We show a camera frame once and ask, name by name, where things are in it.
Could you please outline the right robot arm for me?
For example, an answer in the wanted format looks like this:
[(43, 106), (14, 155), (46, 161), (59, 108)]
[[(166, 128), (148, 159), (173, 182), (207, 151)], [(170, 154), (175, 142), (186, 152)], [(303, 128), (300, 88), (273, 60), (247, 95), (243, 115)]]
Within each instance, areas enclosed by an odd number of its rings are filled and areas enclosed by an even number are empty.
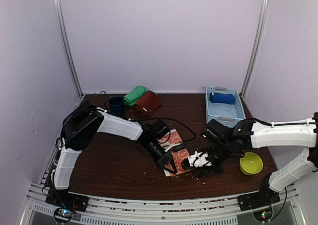
[(212, 147), (200, 152), (192, 163), (194, 166), (216, 169), (234, 153), (249, 149), (276, 146), (300, 146), (304, 150), (280, 170), (266, 176), (255, 202), (265, 206), (286, 186), (309, 172), (318, 170), (318, 114), (300, 121), (264, 122), (257, 118), (245, 119), (228, 128), (216, 120), (211, 120), (202, 137)]

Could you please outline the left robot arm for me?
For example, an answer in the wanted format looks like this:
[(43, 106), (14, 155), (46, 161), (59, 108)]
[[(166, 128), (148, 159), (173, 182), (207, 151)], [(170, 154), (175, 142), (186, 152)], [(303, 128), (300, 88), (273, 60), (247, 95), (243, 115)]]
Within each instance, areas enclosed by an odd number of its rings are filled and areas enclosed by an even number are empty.
[(153, 119), (151, 123), (124, 118), (85, 101), (62, 123), (57, 143), (58, 158), (50, 180), (52, 199), (60, 207), (67, 207), (71, 203), (69, 185), (76, 162), (79, 155), (99, 135), (107, 139), (116, 137), (136, 142), (146, 150), (159, 168), (176, 174), (177, 167), (171, 152), (160, 143), (160, 139), (169, 132), (163, 118)]

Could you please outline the blue towel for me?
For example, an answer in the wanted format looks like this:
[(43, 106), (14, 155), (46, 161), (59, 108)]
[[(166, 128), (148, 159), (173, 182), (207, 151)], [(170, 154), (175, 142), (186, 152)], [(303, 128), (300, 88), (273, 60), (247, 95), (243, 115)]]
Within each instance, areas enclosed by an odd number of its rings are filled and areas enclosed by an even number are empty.
[(229, 105), (234, 105), (235, 103), (235, 97), (232, 94), (223, 94), (223, 93), (216, 93), (216, 92), (210, 93), (209, 100), (212, 103), (222, 103), (222, 104), (229, 104)]

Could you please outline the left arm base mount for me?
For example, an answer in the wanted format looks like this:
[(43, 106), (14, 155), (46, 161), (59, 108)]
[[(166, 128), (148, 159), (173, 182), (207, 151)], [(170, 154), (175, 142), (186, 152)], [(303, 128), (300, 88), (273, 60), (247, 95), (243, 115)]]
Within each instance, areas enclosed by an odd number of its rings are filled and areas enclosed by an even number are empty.
[(61, 200), (55, 193), (46, 196), (45, 202), (54, 205), (53, 218), (59, 224), (70, 222), (78, 212), (85, 212), (88, 205), (88, 197), (76, 194), (67, 194)]

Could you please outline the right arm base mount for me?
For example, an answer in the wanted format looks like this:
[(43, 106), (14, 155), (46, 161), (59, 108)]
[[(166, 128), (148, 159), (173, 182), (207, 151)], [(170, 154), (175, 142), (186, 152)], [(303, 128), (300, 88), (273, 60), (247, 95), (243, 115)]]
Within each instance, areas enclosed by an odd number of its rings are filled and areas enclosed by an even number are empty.
[(256, 221), (265, 223), (274, 218), (273, 204), (280, 202), (280, 196), (276, 192), (254, 192), (238, 196), (240, 210), (252, 210)]

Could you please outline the light blue plastic basket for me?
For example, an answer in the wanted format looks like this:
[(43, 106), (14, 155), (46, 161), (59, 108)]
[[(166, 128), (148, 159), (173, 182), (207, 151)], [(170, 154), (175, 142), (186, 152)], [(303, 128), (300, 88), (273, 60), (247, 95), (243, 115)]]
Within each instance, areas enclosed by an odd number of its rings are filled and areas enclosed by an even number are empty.
[[(219, 86), (206, 86), (205, 90), (206, 123), (214, 119), (221, 124), (232, 128), (239, 121), (246, 119), (243, 105), (237, 90)], [(210, 96), (217, 93), (232, 95), (234, 97), (234, 104), (212, 102), (210, 100)]]

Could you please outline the orange patterned towel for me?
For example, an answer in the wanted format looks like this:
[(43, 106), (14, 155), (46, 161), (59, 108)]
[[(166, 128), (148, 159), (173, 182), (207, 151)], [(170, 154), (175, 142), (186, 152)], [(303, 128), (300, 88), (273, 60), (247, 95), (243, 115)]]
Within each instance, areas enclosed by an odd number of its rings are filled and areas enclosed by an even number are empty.
[[(181, 141), (182, 141), (182, 138), (176, 129), (170, 130), (169, 133), (165, 134), (161, 139), (158, 140), (158, 142), (161, 144), (161, 146), (164, 149), (167, 149), (169, 148), (170, 145), (174, 145), (174, 144), (177, 144), (177, 146), (182, 146), (183, 144), (181, 144)], [(183, 149), (176, 149), (176, 151), (174, 151), (174, 149), (177, 146), (170, 148), (169, 150), (169, 152), (172, 154), (172, 157), (177, 169), (177, 173), (172, 174), (171, 172), (164, 170), (164, 175), (166, 177), (178, 176), (180, 174), (184, 174), (184, 173), (188, 173), (192, 171), (192, 169), (188, 169), (188, 170), (183, 169), (181, 165), (182, 161), (188, 158), (189, 156), (188, 150), (186, 148), (183, 148)]]

